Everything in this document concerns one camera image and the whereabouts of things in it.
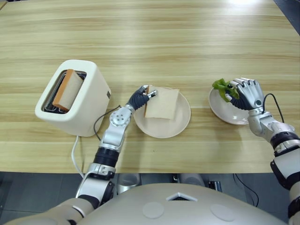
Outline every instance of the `white toaster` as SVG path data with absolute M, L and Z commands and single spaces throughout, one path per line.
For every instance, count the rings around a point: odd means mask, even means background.
M 73 69 L 83 79 L 83 83 L 68 112 L 52 105 L 53 99 L 68 69 Z M 91 61 L 67 60 L 63 62 L 42 96 L 37 102 L 35 114 L 71 135 L 92 136 L 93 125 L 106 112 L 112 92 L 97 65 Z M 99 130 L 103 118 L 95 128 Z

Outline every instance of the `power cord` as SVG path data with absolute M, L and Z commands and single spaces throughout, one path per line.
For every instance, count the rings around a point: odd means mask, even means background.
M 272 97 L 274 98 L 274 101 L 275 101 L 275 104 L 276 104 L 277 109 L 278 109 L 278 111 L 279 111 L 281 120 L 282 120 L 282 122 L 284 123 L 284 122 L 285 122 L 285 119 L 283 118 L 283 115 L 282 115 L 282 113 L 281 113 L 279 104 L 278 104 L 278 102 L 277 102 L 275 96 L 274 96 L 272 93 L 267 94 L 267 95 L 263 98 L 263 103 L 262 103 L 262 113 L 265 113 L 265 109 L 266 109 L 266 108 L 265 108 L 265 103 L 266 103 L 267 96 L 269 96 L 269 95 L 272 95 Z
M 256 195 L 257 203 L 256 203 L 255 207 L 257 207 L 257 206 L 258 206 L 258 203 L 259 203 L 259 197 L 258 197 L 258 194 L 257 194 L 254 190 L 252 190 L 251 188 L 249 188 L 246 184 L 244 184 L 244 183 L 240 180 L 240 178 L 238 177 L 238 175 L 237 175 L 236 173 L 233 173 L 232 175 L 233 175 L 233 179 L 234 179 L 234 180 L 235 180 L 234 176 L 236 176 L 237 179 L 242 183 L 242 185 L 244 185 L 244 187 L 246 187 L 247 189 L 249 189 L 251 192 L 253 192 L 253 193 Z
M 96 123 L 99 121 L 99 119 L 101 119 L 102 117 L 104 117 L 104 116 L 106 116 L 107 114 L 111 113 L 112 111 L 115 111 L 115 110 L 118 109 L 118 108 L 121 108 L 121 106 L 118 105 L 118 106 L 115 107 L 114 109 L 112 109 L 112 110 L 108 111 L 107 113 L 103 114 L 102 116 L 100 116 L 100 117 L 95 121 L 93 128 L 94 128 L 94 133 L 95 133 L 95 135 L 96 135 L 96 137 L 98 138 L 99 141 L 101 141 L 101 138 L 100 138 L 99 135 L 97 134 L 96 127 L 95 127 L 95 126 L 96 126 Z
M 73 148 L 72 148 L 72 152 L 71 152 L 71 158 L 72 158 L 72 162 L 75 166 L 75 169 L 78 171 L 78 173 L 80 174 L 80 176 L 83 178 L 84 175 L 83 175 L 83 172 L 79 169 L 77 163 L 76 163 L 76 160 L 75 160 L 75 156 L 74 156 L 74 153 L 75 153 L 75 148 L 78 144 L 78 140 L 79 140 L 79 136 L 76 136 L 76 140 L 74 142 L 74 145 L 73 145 Z

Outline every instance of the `green vegetable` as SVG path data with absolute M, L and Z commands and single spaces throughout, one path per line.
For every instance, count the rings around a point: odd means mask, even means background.
M 225 94 L 226 94 L 226 91 L 229 91 L 229 95 L 236 98 L 236 99 L 239 99 L 240 96 L 239 96 L 239 93 L 237 92 L 237 90 L 233 87 L 230 87 L 229 86 L 229 81 L 228 82 L 225 82 L 225 80 L 222 78 L 220 80 L 217 80 L 215 81 L 213 84 L 212 84 L 212 87 L 216 90 L 219 90 L 219 94 L 221 96 L 221 98 L 225 101 L 225 102 L 229 102 L 229 100 L 226 98 Z

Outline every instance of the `black cable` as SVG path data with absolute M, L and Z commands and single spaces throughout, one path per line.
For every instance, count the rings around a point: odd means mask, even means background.
M 95 133 L 95 135 L 97 136 L 97 138 L 99 139 L 99 141 L 101 141 L 101 138 L 100 138 L 99 135 L 97 134 L 97 131 L 96 131 L 96 128 L 95 128 L 96 123 L 99 121 L 99 119 L 101 119 L 102 117 L 104 117 L 104 116 L 106 116 L 107 114 L 111 113 L 112 111 L 115 111 L 117 108 L 121 108 L 121 106 L 118 105 L 118 106 L 115 107 L 114 109 L 112 109 L 112 110 L 106 112 L 105 114 L 103 114 L 102 116 L 100 116 L 100 117 L 95 121 L 93 128 L 94 128 L 94 133 Z
M 235 180 L 235 176 L 234 176 L 234 173 L 232 174 L 233 176 L 233 180 L 234 180 L 234 183 L 237 184 L 236 180 Z M 251 194 L 249 194 L 250 198 L 251 198 L 251 201 L 252 201 L 252 205 L 255 206 L 255 203 L 254 203 L 254 200 L 253 200 L 253 197 Z
M 265 103 L 266 103 L 267 96 L 269 96 L 269 95 L 272 95 L 272 96 L 273 96 L 274 101 L 275 101 L 275 104 L 276 104 L 277 109 L 278 109 L 278 111 L 279 111 L 279 114 L 280 114 L 280 116 L 281 116 L 281 120 L 282 120 L 282 122 L 284 123 L 285 120 L 284 120 L 283 115 L 282 115 L 282 113 L 281 113 L 280 107 L 279 107 L 279 105 L 278 105 L 278 102 L 277 102 L 275 96 L 274 96 L 272 93 L 267 94 L 267 95 L 263 98 L 262 112 L 263 112 L 263 113 L 265 112 Z
M 254 190 L 252 190 L 251 188 L 249 188 L 246 184 L 244 184 L 244 183 L 240 180 L 240 178 L 238 177 L 238 175 L 237 175 L 236 173 L 233 174 L 233 178 L 234 178 L 234 175 L 237 177 L 237 179 L 238 179 L 238 180 L 239 180 L 246 188 L 248 188 L 250 191 L 252 191 L 252 192 L 256 195 L 256 197 L 257 197 L 257 203 L 256 203 L 255 207 L 257 207 L 257 206 L 258 206 L 258 203 L 259 203 L 259 197 L 258 197 L 258 194 L 257 194 Z

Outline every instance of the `plate rim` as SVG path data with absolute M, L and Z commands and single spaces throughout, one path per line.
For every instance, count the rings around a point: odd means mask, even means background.
M 210 95 L 211 95 L 211 93 L 212 93 L 213 90 L 215 90 L 215 89 L 212 88 L 212 89 L 210 90 L 209 94 L 208 94 L 208 102 L 209 102 L 209 104 L 210 104 Z M 220 120 L 222 120 L 222 121 L 224 121 L 224 122 L 226 122 L 226 123 L 230 123 L 230 124 L 238 125 L 238 126 L 244 126 L 244 125 L 249 124 L 249 121 L 248 121 L 248 120 L 247 120 L 245 123 L 233 123 L 233 122 L 230 122 L 230 121 L 228 121 L 228 120 L 226 120 L 226 119 L 223 119 L 223 118 L 219 117 L 219 116 L 217 115 L 217 113 L 215 112 L 215 110 L 211 107 L 211 104 L 210 104 L 210 109 L 211 109 L 212 112 L 215 114 L 215 116 L 217 116 Z

